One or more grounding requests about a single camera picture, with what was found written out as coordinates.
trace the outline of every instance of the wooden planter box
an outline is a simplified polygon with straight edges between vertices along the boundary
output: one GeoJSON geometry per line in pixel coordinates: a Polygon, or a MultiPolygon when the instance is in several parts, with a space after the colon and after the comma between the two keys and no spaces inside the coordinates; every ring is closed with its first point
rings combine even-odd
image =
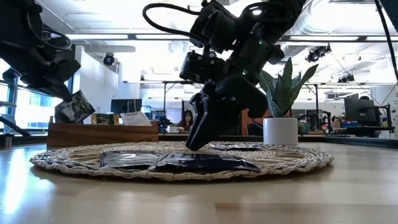
{"type": "Polygon", "coordinates": [[[158,126],[49,123],[48,147],[158,141],[158,126]]]}

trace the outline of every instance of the round placemat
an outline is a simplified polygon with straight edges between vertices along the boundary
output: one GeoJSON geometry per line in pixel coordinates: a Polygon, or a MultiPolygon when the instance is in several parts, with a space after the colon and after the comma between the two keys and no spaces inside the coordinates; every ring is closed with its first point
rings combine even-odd
{"type": "MultiPolygon", "coordinates": [[[[228,142],[228,144],[242,144],[241,142],[228,142]]],[[[297,146],[265,145],[255,151],[221,151],[211,145],[220,145],[220,142],[211,142],[199,151],[193,152],[185,147],[184,142],[132,142],[123,144],[107,144],[97,146],[80,146],[65,149],[49,150],[37,154],[30,162],[37,167],[48,170],[59,170],[66,174],[85,174],[92,176],[116,176],[133,179],[136,177],[160,180],[215,180],[229,179],[232,177],[254,178],[261,175],[285,175],[293,171],[310,172],[330,164],[332,155],[317,149],[308,149],[297,146]],[[173,174],[165,172],[149,172],[148,170],[119,170],[100,169],[100,154],[109,151],[143,151],[161,154],[173,153],[204,153],[231,155],[241,157],[252,162],[261,172],[246,170],[226,170],[212,174],[182,173],[173,174]]]]}

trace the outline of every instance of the computer monitor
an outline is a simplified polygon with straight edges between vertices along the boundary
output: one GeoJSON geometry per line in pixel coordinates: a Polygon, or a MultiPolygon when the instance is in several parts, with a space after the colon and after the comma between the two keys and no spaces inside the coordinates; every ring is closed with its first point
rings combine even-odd
{"type": "Polygon", "coordinates": [[[111,101],[111,112],[114,114],[137,112],[141,110],[141,107],[142,99],[123,99],[111,101]]]}
{"type": "Polygon", "coordinates": [[[344,99],[346,119],[366,126],[378,126],[373,100],[344,99]]]}

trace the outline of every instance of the table surface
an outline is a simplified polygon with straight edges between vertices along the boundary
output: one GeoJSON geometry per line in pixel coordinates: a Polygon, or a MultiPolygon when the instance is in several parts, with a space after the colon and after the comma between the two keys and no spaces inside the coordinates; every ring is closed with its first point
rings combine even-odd
{"type": "Polygon", "coordinates": [[[398,223],[398,151],[302,143],[334,155],[307,174],[222,183],[83,179],[35,169],[45,146],[0,150],[0,223],[398,223]]]}

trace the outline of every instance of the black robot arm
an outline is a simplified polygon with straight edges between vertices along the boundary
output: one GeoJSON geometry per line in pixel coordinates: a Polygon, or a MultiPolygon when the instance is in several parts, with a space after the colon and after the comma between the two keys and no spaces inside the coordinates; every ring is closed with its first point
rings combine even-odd
{"type": "Polygon", "coordinates": [[[44,28],[42,8],[34,0],[0,0],[0,58],[21,77],[28,88],[70,101],[64,85],[80,68],[76,60],[57,60],[70,50],[65,35],[44,28]]]}
{"type": "Polygon", "coordinates": [[[189,52],[182,65],[180,78],[204,84],[190,100],[197,118],[187,140],[196,151],[228,129],[237,125],[239,114],[248,108],[251,118],[260,118],[268,109],[266,96],[256,88],[258,74],[269,62],[275,64],[284,53],[275,43],[295,23],[306,0],[270,0],[245,7],[239,17],[232,15],[216,1],[203,1],[202,10],[154,3],[142,12],[152,26],[165,32],[186,35],[203,54],[189,52]],[[197,15],[190,32],[157,25],[146,12],[154,7],[168,7],[197,15]],[[210,49],[222,53],[232,50],[227,60],[217,58],[210,49]]]}

